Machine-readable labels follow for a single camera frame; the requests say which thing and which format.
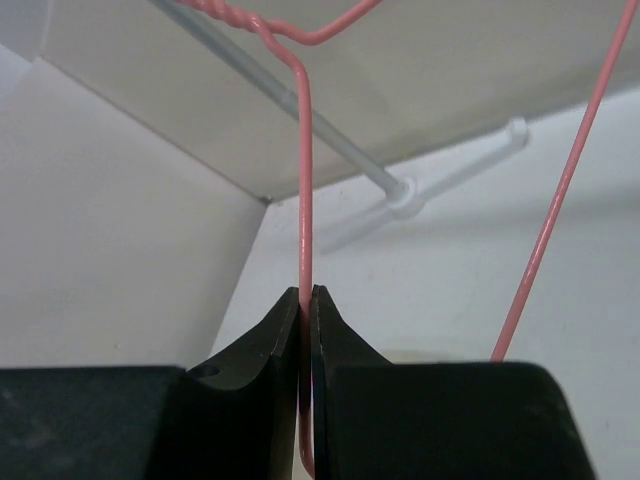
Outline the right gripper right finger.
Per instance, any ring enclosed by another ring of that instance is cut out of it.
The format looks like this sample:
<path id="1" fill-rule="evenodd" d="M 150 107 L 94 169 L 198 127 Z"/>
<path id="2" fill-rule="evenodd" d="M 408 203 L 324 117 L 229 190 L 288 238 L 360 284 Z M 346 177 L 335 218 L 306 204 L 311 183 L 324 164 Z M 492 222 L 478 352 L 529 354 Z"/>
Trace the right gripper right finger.
<path id="1" fill-rule="evenodd" d="M 569 404 L 526 362 L 395 364 L 341 317 L 310 307 L 319 479 L 591 479 Z"/>

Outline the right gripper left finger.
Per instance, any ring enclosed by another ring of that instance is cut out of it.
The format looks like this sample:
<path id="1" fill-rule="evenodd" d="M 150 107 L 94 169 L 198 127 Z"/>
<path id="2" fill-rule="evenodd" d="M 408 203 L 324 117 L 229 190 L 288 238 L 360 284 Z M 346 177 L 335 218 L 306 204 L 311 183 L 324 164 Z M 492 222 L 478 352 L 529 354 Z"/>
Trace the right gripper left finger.
<path id="1" fill-rule="evenodd" d="M 5 479 L 288 479 L 298 293 L 191 368 L 16 368 L 1 373 Z"/>

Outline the pink wire hanger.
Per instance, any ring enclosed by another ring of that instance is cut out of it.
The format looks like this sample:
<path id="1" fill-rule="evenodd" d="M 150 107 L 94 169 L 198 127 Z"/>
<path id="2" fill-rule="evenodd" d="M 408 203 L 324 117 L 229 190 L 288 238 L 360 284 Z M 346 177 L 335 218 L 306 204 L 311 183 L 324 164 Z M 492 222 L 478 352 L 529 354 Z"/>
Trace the pink wire hanger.
<path id="1" fill-rule="evenodd" d="M 299 384 L 299 451 L 302 464 L 314 479 L 319 477 L 318 461 L 314 448 L 319 443 L 311 439 L 317 429 L 311 426 L 311 414 L 318 404 L 311 400 L 312 380 L 310 366 L 310 306 L 312 296 L 313 261 L 313 154 L 312 154 L 312 104 L 311 88 L 307 70 L 302 61 L 276 37 L 284 36 L 298 44 L 316 46 L 338 35 L 378 5 L 376 1 L 362 1 L 352 7 L 333 22 L 315 32 L 306 32 L 298 27 L 277 20 L 266 20 L 255 12 L 231 6 L 225 1 L 187 1 L 187 6 L 207 14 L 225 24 L 251 32 L 261 39 L 265 47 L 282 63 L 287 65 L 296 78 L 298 95 L 299 123 L 299 304 L 302 311 L 302 352 L 303 363 Z M 551 204 L 532 250 L 527 267 L 523 273 L 512 305 L 496 341 L 491 358 L 503 360 L 522 312 L 530 295 L 542 258 L 552 235 L 570 182 L 579 163 L 589 132 L 598 108 L 606 91 L 608 82 L 618 60 L 620 51 L 630 30 L 634 15 L 639 6 L 637 1 L 626 3 L 618 27 L 601 67 L 591 98 L 587 104 L 576 138 L 570 150 L 562 176 L 552 197 Z"/>

